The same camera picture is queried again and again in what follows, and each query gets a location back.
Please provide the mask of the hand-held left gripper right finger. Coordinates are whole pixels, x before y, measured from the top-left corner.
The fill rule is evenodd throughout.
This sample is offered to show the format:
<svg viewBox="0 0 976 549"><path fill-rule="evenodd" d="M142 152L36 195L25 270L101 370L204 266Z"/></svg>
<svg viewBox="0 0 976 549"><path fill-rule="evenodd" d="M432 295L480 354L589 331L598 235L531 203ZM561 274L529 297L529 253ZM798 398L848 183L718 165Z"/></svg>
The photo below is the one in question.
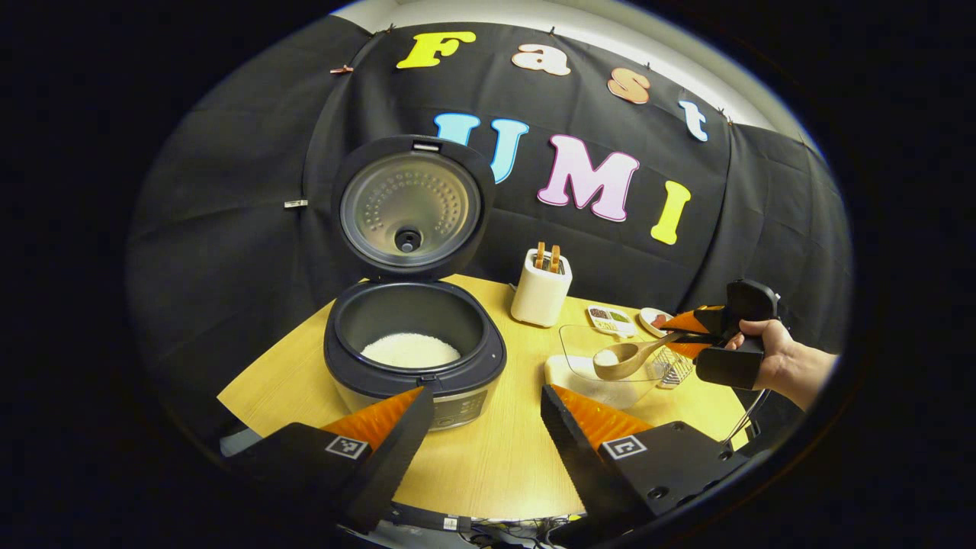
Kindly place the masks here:
<svg viewBox="0 0 976 549"><path fill-rule="evenodd" d="M559 385L541 389L541 420L586 515L607 534L672 513L747 462L690 424L652 426Z"/></svg>

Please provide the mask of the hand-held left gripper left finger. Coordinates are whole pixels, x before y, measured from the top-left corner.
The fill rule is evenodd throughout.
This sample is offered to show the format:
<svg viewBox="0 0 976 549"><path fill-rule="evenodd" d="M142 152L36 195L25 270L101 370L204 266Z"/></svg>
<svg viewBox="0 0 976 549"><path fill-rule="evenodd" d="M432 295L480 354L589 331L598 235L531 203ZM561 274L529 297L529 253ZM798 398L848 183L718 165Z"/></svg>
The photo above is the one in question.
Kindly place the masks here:
<svg viewBox="0 0 976 549"><path fill-rule="evenodd" d="M387 514L433 411L432 390L413 388L325 426L292 422L226 462L289 514L369 534Z"/></svg>

